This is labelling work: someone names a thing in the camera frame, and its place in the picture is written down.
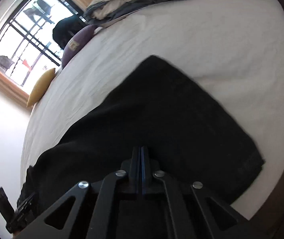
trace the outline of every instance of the window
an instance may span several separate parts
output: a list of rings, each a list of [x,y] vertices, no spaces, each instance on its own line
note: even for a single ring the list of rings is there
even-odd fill
[[[61,65],[63,50],[52,39],[56,24],[83,11],[71,0],[24,0],[0,31],[0,71],[30,94],[39,77]]]

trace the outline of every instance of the black cloth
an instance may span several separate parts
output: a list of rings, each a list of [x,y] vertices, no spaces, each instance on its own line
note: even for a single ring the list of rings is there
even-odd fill
[[[133,147],[143,145],[163,171],[182,182],[201,181],[229,203],[264,163],[252,139],[207,92],[150,56],[29,168],[18,204],[37,191],[41,213],[77,182],[118,170]],[[139,227],[141,238],[152,238]]]

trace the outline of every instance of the bed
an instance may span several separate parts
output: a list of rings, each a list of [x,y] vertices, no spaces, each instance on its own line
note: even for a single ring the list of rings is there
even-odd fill
[[[149,6],[101,30],[52,81],[31,113],[26,170],[157,55],[215,98],[255,141],[262,172],[232,206],[250,219],[284,170],[284,11],[278,0],[182,0]]]

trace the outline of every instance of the silver screw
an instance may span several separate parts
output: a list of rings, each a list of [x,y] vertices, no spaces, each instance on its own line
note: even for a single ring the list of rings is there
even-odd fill
[[[88,186],[89,186],[89,183],[86,182],[86,181],[81,181],[81,182],[79,182],[79,188],[80,188],[80,189],[85,189],[85,188],[87,188]]]
[[[200,190],[201,188],[203,188],[203,183],[201,183],[201,182],[193,182],[193,188]]]
[[[163,171],[156,171],[155,173],[154,173],[154,175],[156,176],[156,177],[163,177],[164,175],[165,175],[165,172],[163,172]]]
[[[126,171],[125,170],[118,170],[118,171],[115,172],[115,175],[117,177],[123,177],[123,176],[126,175]]]

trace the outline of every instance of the black device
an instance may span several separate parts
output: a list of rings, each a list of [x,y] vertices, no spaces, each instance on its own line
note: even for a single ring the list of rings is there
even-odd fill
[[[107,239],[115,238],[119,201],[143,199],[163,202],[168,239],[267,238],[200,181],[180,183],[162,171],[147,147],[134,148],[103,180],[80,181],[34,220],[36,194],[13,212],[0,188],[0,212],[9,232],[22,230],[17,239]]]

